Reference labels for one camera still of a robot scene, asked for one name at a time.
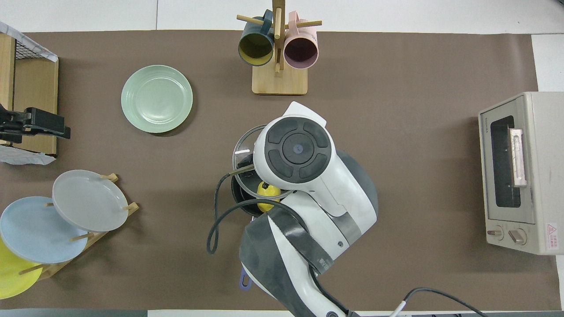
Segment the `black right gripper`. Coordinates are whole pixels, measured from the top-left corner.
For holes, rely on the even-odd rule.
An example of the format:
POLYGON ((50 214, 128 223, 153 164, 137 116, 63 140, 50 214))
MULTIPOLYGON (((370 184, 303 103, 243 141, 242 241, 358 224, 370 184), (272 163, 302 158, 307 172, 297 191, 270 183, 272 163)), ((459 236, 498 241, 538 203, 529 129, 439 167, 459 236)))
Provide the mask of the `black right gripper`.
MULTIPOLYGON (((253 157, 253 153, 252 152, 248 153, 248 155, 246 155, 240 162, 237 163, 237 168, 238 169, 245 168, 246 166, 254 164, 252 157, 253 157)), ((256 175, 256 171, 254 169, 244 171, 239 174, 240 177, 253 177, 254 175, 256 175)))

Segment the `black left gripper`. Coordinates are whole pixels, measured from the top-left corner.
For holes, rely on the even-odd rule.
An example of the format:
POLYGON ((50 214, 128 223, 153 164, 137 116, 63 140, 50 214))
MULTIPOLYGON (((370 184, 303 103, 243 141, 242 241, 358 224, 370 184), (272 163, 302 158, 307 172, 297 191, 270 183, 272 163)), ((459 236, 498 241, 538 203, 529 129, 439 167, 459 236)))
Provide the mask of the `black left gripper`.
POLYGON ((65 118, 48 111, 34 107, 28 107, 24 111, 22 119, 24 128, 39 129, 44 132, 54 133, 54 136, 62 139, 71 138, 71 129, 65 126, 65 118), (63 128, 61 133, 55 132, 55 128, 63 128))

